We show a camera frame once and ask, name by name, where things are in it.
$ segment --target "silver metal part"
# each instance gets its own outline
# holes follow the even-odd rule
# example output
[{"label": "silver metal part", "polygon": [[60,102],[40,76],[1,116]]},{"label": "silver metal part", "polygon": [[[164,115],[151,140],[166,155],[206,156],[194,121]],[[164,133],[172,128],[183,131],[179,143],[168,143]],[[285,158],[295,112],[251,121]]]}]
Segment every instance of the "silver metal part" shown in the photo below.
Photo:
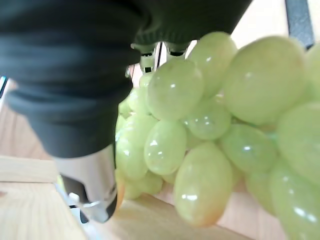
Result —
[{"label": "silver metal part", "polygon": [[77,158],[54,158],[58,171],[79,183],[84,191],[68,190],[69,197],[89,218],[106,222],[111,215],[108,207],[114,204],[117,196],[113,145],[91,155]]}]

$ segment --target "wooden table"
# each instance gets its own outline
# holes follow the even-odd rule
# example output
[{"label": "wooden table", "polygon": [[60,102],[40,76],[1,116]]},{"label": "wooden table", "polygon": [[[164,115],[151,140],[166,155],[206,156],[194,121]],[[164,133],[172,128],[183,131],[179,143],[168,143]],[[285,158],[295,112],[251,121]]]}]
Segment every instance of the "wooden table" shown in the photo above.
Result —
[{"label": "wooden table", "polygon": [[[319,40],[320,1],[309,0],[309,8]],[[242,47],[260,37],[287,34],[284,1],[254,0],[232,37]],[[141,72],[136,71],[133,78],[139,75]],[[25,118],[6,106],[0,111],[0,156],[10,156],[0,157],[0,240],[86,239],[52,184],[58,174],[54,163]],[[171,202],[166,191],[159,198]],[[243,192],[235,193],[219,224],[251,239],[285,239],[278,221]],[[151,196],[125,202],[111,221],[97,227],[103,239],[112,240],[248,239],[219,226],[186,227],[173,206]]]}]

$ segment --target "dark cloth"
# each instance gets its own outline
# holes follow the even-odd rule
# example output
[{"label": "dark cloth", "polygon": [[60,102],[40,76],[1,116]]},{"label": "dark cloth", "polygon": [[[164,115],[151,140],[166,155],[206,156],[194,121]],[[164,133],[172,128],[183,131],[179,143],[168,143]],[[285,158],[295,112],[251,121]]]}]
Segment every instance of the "dark cloth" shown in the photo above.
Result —
[{"label": "dark cloth", "polygon": [[187,43],[231,33],[251,0],[1,0],[0,76],[7,102],[55,157],[114,142],[118,104],[140,60],[132,43]]}]

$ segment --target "light wood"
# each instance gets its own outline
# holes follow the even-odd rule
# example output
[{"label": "light wood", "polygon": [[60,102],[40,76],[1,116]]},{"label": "light wood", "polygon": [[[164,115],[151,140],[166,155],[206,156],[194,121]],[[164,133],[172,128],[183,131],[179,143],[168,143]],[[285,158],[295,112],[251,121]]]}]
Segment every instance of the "light wood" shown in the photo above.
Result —
[{"label": "light wood", "polygon": [[[24,169],[26,176],[35,173],[29,166],[33,166],[36,160],[11,158],[8,161]],[[40,172],[47,171],[50,165],[45,166],[40,161],[37,163]],[[6,166],[5,159],[1,160],[0,169]],[[0,182],[1,240],[86,239],[52,183],[28,183],[28,178],[20,179],[25,183]],[[1,180],[11,181],[12,178],[6,175]],[[107,223],[91,221],[91,224],[101,240],[249,240],[219,226],[205,229],[188,227],[172,205],[148,195],[137,201],[125,201]]]},{"label": "light wood", "polygon": [[51,160],[0,156],[0,182],[53,183],[57,176]]},{"label": "light wood", "polygon": [[152,196],[126,201],[114,217],[96,228],[108,239],[119,240],[248,240],[219,226],[191,228],[174,207]]},{"label": "light wood", "polygon": [[86,238],[53,184],[0,182],[0,239]]}]

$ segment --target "grape cluster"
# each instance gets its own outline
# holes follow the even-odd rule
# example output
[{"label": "grape cluster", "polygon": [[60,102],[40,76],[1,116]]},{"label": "grape cluster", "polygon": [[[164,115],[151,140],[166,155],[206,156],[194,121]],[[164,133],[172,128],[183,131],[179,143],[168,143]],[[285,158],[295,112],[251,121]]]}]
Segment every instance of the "grape cluster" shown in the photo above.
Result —
[{"label": "grape cluster", "polygon": [[196,227],[217,222],[244,177],[290,239],[320,239],[320,44],[270,36],[238,50],[205,35],[119,105],[116,167],[125,199],[173,184]]}]

